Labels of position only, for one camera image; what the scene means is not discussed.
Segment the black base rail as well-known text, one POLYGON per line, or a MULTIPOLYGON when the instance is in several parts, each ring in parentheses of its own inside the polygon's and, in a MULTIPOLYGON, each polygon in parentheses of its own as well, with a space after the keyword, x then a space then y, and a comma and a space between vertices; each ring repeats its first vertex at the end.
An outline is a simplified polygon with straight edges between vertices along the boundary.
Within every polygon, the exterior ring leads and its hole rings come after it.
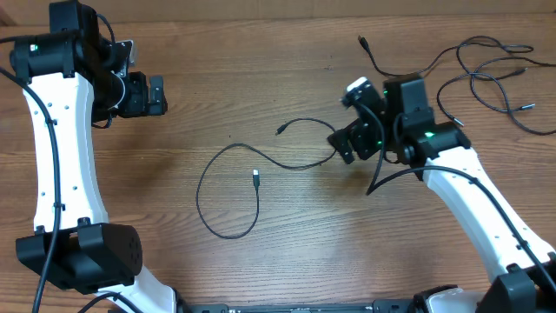
POLYGON ((464 291, 457 285, 443 285, 415 294, 411 299, 377 299, 371 303, 327 303, 228 306, 189 304, 193 313, 413 313, 475 312, 484 292, 464 291))

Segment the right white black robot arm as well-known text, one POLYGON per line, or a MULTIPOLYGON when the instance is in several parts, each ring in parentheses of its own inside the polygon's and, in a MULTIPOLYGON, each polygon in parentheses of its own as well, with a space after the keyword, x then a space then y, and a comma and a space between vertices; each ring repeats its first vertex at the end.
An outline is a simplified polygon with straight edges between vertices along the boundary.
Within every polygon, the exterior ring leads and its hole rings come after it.
POLYGON ((478 153, 452 122, 436 123, 418 74, 395 77, 378 91, 366 77, 349 84, 341 103, 357 112, 328 137, 345 163, 393 152, 405 169, 373 178, 373 193, 414 174, 450 209, 486 269, 485 292, 448 284, 410 300, 373 304, 375 312, 553 312, 555 249, 518 215, 489 178, 478 153))

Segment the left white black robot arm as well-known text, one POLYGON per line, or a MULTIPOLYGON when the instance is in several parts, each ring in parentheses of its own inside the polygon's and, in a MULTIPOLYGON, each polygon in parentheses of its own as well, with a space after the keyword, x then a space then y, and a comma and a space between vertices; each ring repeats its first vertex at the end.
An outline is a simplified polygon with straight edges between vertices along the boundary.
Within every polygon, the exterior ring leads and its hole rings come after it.
POLYGON ((184 312, 144 265, 136 229, 109 220, 92 143, 115 117, 165 114, 163 80, 133 71, 134 43, 103 37, 106 20, 88 5, 51 3, 49 14, 48 33, 13 38, 5 71, 23 89, 36 149, 34 233, 17 239, 17 258, 38 274, 38 296, 52 284, 125 312, 184 312))

